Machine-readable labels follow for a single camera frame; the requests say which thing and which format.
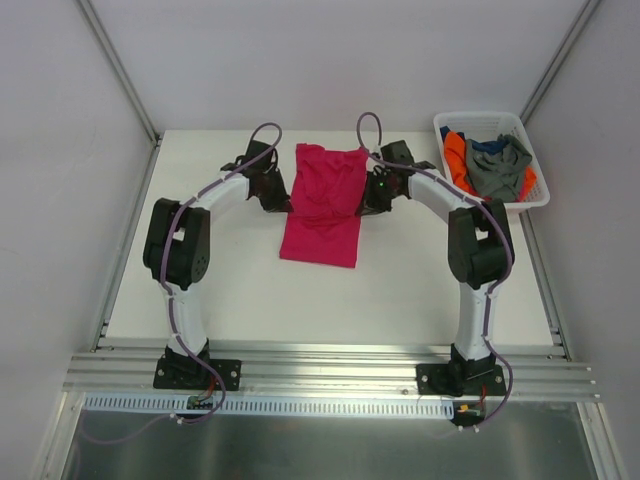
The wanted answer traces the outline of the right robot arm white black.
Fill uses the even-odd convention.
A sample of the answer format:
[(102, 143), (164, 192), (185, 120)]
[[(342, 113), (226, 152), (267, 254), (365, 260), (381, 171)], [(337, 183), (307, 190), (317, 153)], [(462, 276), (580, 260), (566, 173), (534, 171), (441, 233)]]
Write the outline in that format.
[(447, 181), (432, 164), (415, 162), (403, 140), (376, 147), (371, 159), (376, 165), (367, 173), (359, 215), (389, 212), (393, 200), (403, 196), (447, 224), (447, 262), (460, 286), (458, 330), (450, 360), (425, 365), (422, 374), (429, 392), (475, 394), (494, 376), (494, 307), (515, 263), (504, 203), (481, 201)]

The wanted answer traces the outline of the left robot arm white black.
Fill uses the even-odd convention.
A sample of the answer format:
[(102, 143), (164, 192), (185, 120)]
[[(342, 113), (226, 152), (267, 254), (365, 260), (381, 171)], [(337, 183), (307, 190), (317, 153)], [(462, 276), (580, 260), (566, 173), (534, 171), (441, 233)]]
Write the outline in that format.
[(210, 375), (197, 285), (210, 265), (211, 223), (251, 198), (268, 213), (293, 210), (277, 149), (258, 140), (251, 140), (244, 154), (221, 168), (218, 179), (188, 200), (161, 198), (153, 206), (143, 264), (166, 300), (170, 336), (164, 359), (188, 388), (203, 386)]

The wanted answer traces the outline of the pink t shirt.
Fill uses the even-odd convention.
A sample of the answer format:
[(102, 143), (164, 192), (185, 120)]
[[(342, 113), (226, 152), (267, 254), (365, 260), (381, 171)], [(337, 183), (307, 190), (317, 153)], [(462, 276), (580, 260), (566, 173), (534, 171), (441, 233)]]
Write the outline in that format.
[(354, 268), (357, 263), (367, 154), (296, 146), (296, 176), (279, 256), (283, 260)]

